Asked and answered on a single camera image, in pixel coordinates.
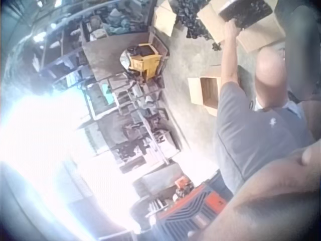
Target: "concrete floor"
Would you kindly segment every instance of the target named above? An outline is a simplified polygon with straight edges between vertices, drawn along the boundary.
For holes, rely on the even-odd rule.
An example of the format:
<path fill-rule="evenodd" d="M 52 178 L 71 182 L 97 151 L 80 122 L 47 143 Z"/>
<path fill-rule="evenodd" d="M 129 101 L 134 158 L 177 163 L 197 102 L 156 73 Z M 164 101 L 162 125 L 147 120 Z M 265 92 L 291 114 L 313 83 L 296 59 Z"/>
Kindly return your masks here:
<path fill-rule="evenodd" d="M 174 123 L 177 142 L 182 152 L 174 157 L 194 183 L 201 183 L 218 169 L 213 159 L 213 136 L 216 118 L 200 105 L 191 103 L 189 77 L 199 77 L 208 66 L 221 63 L 222 51 L 212 50 L 212 40 L 187 39 L 187 28 L 179 24 L 168 37 L 157 33 L 170 50 L 163 71 L 164 101 Z M 257 51 L 247 54 L 238 47 L 241 85 L 250 99 L 254 98 L 253 77 Z"/>

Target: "red object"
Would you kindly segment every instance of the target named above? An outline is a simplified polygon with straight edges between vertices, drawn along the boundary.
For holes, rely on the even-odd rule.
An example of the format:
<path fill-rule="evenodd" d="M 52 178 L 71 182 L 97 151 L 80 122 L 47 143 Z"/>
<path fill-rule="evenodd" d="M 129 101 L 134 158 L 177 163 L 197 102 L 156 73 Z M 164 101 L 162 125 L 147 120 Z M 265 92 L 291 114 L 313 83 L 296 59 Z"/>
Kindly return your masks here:
<path fill-rule="evenodd" d="M 211 192 L 206 198 L 205 203 L 213 209 L 217 214 L 226 206 L 226 201 L 216 192 Z"/>
<path fill-rule="evenodd" d="M 190 182 L 190 180 L 188 179 L 188 177 L 183 176 L 183 177 L 177 179 L 175 181 L 175 184 L 179 189 L 183 189 L 189 182 Z"/>

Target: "man's arm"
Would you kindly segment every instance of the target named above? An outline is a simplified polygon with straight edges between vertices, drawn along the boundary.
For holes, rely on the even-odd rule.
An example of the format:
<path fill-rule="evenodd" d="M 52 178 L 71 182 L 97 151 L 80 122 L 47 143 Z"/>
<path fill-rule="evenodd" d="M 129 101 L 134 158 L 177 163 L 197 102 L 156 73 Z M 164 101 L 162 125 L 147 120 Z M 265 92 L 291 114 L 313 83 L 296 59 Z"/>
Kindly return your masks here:
<path fill-rule="evenodd" d="M 236 37 L 239 33 L 240 29 L 235 26 L 234 19 L 225 24 L 225 44 L 222 57 L 221 87 L 227 82 L 238 84 Z"/>

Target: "cardboard box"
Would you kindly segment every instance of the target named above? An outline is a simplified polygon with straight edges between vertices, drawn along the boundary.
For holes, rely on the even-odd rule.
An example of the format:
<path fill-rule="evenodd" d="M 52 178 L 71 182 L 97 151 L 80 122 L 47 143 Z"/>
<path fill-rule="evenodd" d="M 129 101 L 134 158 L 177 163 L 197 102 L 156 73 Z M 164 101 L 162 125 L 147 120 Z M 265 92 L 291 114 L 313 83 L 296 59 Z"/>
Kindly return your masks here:
<path fill-rule="evenodd" d="M 198 12 L 198 17 L 216 43 L 224 40 L 225 22 L 218 14 L 227 2 L 228 0 L 211 0 Z M 265 0 L 265 2 L 270 5 L 273 13 L 245 29 L 237 37 L 238 42 L 247 53 L 285 38 L 285 32 L 274 13 L 277 0 Z"/>
<path fill-rule="evenodd" d="M 159 31 L 172 35 L 174 24 L 176 21 L 176 14 L 173 12 L 170 2 L 165 0 L 158 8 L 155 10 L 154 14 L 154 26 Z"/>
<path fill-rule="evenodd" d="M 199 78 L 188 78 L 191 102 L 203 105 L 209 114 L 217 116 L 221 89 L 221 66 L 211 66 Z"/>

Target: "open cardboard box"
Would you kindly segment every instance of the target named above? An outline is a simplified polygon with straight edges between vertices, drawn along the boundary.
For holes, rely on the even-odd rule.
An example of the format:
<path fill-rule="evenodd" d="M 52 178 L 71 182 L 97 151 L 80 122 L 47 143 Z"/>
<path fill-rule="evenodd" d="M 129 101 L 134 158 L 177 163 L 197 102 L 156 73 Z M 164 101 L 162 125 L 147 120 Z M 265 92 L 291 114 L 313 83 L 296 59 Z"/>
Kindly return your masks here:
<path fill-rule="evenodd" d="M 245 29 L 237 37 L 238 42 L 247 53 L 284 39 L 285 32 L 278 23 L 274 13 L 277 1 L 265 0 L 272 8 L 273 13 Z M 227 2 L 228 0 L 211 0 L 197 14 L 216 43 L 224 40 L 225 22 L 219 16 L 219 12 Z"/>
<path fill-rule="evenodd" d="M 191 101 L 203 105 L 209 114 L 217 116 L 221 88 L 221 66 L 211 66 L 199 78 L 188 78 Z"/>

